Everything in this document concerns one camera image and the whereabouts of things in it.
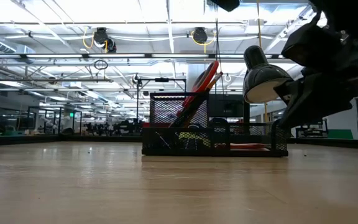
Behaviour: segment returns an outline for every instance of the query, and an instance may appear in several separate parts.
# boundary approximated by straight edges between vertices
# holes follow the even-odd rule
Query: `cable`
[[[209,45],[209,44],[212,44],[212,42],[214,42],[214,40],[215,40],[215,36],[216,36],[216,33],[214,33],[214,38],[209,42],[209,43],[207,43],[207,44],[200,44],[200,43],[197,43],[197,41],[194,39],[194,31],[193,32],[191,32],[191,39],[194,41],[194,43],[196,43],[196,44],[198,44],[198,45]]]
[[[259,0],[256,0],[256,6],[258,10],[258,36],[259,36],[259,47],[262,48],[262,34],[260,32],[260,14],[259,14]],[[267,103],[264,103],[265,105],[265,122],[267,122]]]
[[[258,36],[259,36],[259,47],[262,48],[262,34],[260,33],[260,15],[259,15],[259,0],[256,0],[257,10],[258,10]]]
[[[86,34],[86,30],[88,30],[87,27],[85,27],[85,31],[84,31],[84,36],[82,38],[82,43],[84,43],[84,46],[87,48],[87,49],[91,49],[93,47],[93,41],[94,41],[94,32],[92,33],[92,43],[91,43],[91,46],[89,47],[86,43],[85,43],[85,34]]]

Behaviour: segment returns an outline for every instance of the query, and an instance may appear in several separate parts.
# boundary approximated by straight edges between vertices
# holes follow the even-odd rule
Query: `metal frame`
[[[169,82],[169,81],[174,81],[175,83],[177,83],[177,81],[183,81],[185,83],[185,89],[184,92],[186,92],[186,79],[185,78],[140,78],[137,80],[136,83],[136,120],[139,120],[139,90],[143,89],[147,84],[149,84],[150,81],[155,81],[155,82],[162,82],[161,80],[164,80],[164,82]],[[139,89],[139,83],[142,81],[146,81],[146,83],[144,83],[142,85],[142,88]]]
[[[49,106],[29,106],[28,109],[27,109],[27,120],[30,119],[30,110],[31,109],[38,109],[38,110],[45,110],[45,117],[46,117],[46,114],[48,111],[53,111],[53,123],[55,124],[55,121],[56,121],[56,113],[57,111],[55,110],[48,110],[46,108],[49,108]],[[75,113],[79,112],[80,113],[80,133],[82,131],[82,111],[78,111],[76,109],[74,110],[65,110],[64,107],[62,106],[59,106],[59,107],[55,107],[55,108],[59,108],[59,122],[58,122],[58,131],[57,131],[57,134],[60,134],[60,125],[62,123],[62,111],[66,111],[66,112],[73,112],[73,124],[72,124],[72,128],[74,129],[74,124],[75,124]],[[44,121],[44,132],[46,130],[46,122]]]
[[[285,59],[280,54],[266,54],[268,59]],[[218,57],[226,60],[233,60],[241,62],[244,61],[242,54],[162,54],[162,53],[129,53],[129,54],[0,54],[0,59],[14,59],[17,61],[25,59],[127,59],[127,58],[142,58],[142,59],[211,59],[216,60]]]

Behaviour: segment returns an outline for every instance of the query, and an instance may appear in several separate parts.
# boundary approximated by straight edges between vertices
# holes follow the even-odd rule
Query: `metal rack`
[[[273,123],[212,123],[208,97],[190,121],[192,128],[169,128],[186,98],[199,93],[150,94],[150,128],[142,133],[142,153],[148,156],[288,156],[285,130]],[[232,150],[231,144],[259,143],[264,150]]]

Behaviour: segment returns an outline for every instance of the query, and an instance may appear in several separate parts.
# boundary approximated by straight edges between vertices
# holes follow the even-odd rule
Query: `ceiling fixture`
[[[49,98],[53,99],[53,100],[58,100],[58,101],[67,101],[67,98],[61,97],[61,96],[49,96]]]
[[[93,35],[94,44],[97,47],[104,49],[106,53],[116,53],[116,43],[112,38],[109,38],[106,31],[107,28],[105,27],[98,27],[96,29],[96,32]]]
[[[208,40],[204,27],[196,27],[193,33],[193,40],[199,44],[205,44]]]

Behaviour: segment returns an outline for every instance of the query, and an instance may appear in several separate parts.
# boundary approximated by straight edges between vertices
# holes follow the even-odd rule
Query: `yellow object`
[[[86,34],[86,30],[88,28],[85,27],[85,32],[84,32],[84,36],[82,38],[82,43],[84,43],[84,46],[87,48],[87,49],[91,49],[93,47],[93,41],[94,41],[94,32],[92,33],[92,43],[91,43],[91,46],[89,47],[86,43],[85,43],[85,34]]]
[[[203,138],[201,136],[198,136],[196,134],[191,134],[191,133],[180,133],[179,134],[179,139],[199,139],[199,140],[203,140],[203,144],[206,146],[206,147],[211,147],[211,141],[206,139],[206,138]]]
[[[198,45],[203,45],[203,46],[204,46],[204,53],[206,53],[206,46],[209,45],[209,44],[212,44],[212,42],[214,42],[215,37],[216,37],[216,33],[214,33],[214,38],[213,38],[211,41],[209,41],[209,43],[199,44],[199,43],[197,43],[197,41],[194,39],[193,34],[194,34],[194,31],[191,32],[191,39],[193,40],[194,43],[196,43],[196,44],[198,44]]]

